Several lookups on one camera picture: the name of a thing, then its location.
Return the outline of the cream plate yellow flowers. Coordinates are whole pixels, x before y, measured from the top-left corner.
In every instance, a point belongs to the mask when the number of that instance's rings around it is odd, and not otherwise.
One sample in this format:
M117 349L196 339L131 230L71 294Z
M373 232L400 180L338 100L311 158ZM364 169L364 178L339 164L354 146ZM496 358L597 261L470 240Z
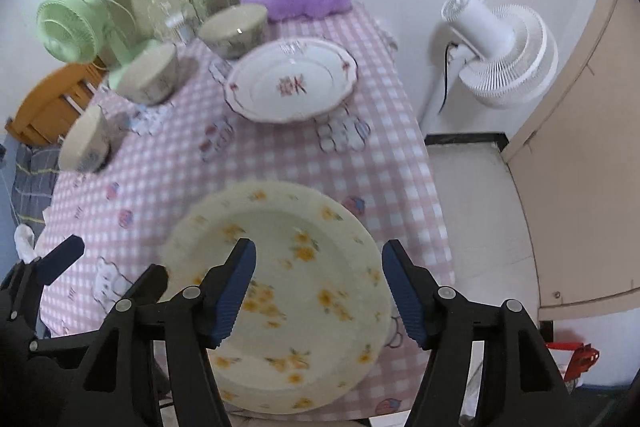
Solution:
M221 398L241 410L299 414L357 386L390 328L381 254L346 208L312 188L247 181L205 197L160 254L168 288L201 282L239 239L256 269L231 335L209 353Z

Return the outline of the bowl edge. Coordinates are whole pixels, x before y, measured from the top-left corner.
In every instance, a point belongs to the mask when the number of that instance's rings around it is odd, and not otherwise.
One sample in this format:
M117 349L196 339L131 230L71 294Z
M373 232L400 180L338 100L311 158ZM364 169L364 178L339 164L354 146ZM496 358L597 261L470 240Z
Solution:
M95 172L104 164L110 150L103 110L91 105L66 134L58 156L58 168L65 172Z

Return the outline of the white plate red pattern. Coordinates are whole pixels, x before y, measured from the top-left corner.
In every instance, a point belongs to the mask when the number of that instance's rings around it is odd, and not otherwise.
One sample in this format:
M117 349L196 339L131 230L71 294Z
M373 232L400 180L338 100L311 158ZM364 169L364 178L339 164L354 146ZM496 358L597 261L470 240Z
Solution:
M314 37L282 38L232 66L224 98L234 113L257 124L292 124L331 113L357 81L357 62L344 46Z

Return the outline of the red object on floor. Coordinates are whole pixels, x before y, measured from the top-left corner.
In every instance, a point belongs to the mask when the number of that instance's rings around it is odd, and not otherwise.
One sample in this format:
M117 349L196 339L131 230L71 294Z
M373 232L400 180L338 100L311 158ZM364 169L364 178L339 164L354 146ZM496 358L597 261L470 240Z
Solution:
M546 343L565 386L573 390L584 382L584 375L597 363L600 352L590 343Z

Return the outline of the grey plaid cloth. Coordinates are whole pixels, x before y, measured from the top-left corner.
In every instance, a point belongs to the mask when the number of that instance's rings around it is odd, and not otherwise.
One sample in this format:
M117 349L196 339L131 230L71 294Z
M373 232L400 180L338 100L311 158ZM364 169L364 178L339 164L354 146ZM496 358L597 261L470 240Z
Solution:
M44 228L43 211L51 205L60 150L59 145L17 147L11 191L14 217L19 225L28 225L36 235Z

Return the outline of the wooden chair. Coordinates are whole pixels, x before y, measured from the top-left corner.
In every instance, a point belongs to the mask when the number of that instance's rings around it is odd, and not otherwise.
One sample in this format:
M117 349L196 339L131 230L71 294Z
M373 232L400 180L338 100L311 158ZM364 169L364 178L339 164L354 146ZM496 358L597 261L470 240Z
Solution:
M47 146L66 137L103 81L94 64L68 64L51 72L24 98L4 130L29 146Z

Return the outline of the middle floral ceramic bowl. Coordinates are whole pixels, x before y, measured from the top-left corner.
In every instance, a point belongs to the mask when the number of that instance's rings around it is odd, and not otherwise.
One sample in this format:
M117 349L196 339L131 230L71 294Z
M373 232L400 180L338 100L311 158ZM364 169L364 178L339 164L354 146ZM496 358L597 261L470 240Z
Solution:
M153 46L136 57L124 70L113 90L134 104L162 103L178 83L178 49L175 43Z

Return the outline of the floral ceramic bowl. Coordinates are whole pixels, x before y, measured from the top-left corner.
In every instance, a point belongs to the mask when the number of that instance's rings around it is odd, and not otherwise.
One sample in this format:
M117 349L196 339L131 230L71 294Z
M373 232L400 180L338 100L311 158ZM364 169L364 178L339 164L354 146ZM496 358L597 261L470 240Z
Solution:
M178 83L178 49L175 43L153 46L136 57L124 70L113 90L134 104L162 103Z
M237 60L265 41L267 22L263 4L232 5L202 23L198 38L221 58Z

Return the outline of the pink checkered tablecloth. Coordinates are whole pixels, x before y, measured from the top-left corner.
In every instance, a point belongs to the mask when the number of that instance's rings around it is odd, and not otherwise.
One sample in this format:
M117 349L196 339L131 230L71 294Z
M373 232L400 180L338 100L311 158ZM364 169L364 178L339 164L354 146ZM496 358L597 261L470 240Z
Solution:
M55 336L98 327L122 288L155 262L172 228L204 196L245 180L303 184L340 202L378 244L399 239L440 283L454 280L447 231L424 139L390 48L363 8L324 20L287 20L268 36L334 41L358 65L354 94L306 124L254 124L224 101L224 66L199 41L179 46L180 88L140 108L107 90L94 103L113 155L98 173L61 173L37 251L70 234L85 254L43 291L40 317Z

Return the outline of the beige door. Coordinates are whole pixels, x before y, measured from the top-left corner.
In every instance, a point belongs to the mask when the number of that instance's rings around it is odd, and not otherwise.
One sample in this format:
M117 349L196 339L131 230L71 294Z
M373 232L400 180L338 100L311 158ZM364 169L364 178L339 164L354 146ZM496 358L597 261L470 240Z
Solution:
M639 0L597 0L553 86L502 153L542 321L639 304Z

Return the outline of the green desk fan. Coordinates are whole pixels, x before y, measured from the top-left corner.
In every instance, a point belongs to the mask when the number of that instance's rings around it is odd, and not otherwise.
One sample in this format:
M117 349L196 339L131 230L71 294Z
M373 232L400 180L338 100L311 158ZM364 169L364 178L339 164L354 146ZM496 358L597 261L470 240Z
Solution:
M44 0L36 15L37 36L44 48L67 64L90 64L110 51L108 87L116 89L129 64L160 44L139 32L130 0Z

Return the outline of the cotton swab container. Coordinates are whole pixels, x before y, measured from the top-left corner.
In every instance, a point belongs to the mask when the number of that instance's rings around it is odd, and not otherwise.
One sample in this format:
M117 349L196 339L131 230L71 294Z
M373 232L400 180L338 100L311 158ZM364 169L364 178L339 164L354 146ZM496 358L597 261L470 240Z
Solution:
M165 26L183 44L189 44L195 39L195 31L190 20L181 12L169 15L165 20Z

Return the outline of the far floral ceramic bowl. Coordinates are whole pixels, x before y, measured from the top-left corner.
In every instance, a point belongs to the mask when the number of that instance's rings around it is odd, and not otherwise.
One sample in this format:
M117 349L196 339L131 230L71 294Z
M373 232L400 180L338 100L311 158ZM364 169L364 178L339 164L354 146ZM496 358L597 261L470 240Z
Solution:
M198 38L221 58L237 60L265 41L267 22L263 4L232 5L202 23Z

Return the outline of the white floor fan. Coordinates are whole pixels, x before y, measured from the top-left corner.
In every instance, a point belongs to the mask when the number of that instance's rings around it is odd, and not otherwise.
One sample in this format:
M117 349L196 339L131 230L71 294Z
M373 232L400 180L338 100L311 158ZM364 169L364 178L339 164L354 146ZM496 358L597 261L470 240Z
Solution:
M511 139L551 87L559 50L532 8L446 0L435 54L442 68L424 104L424 134L500 133Z

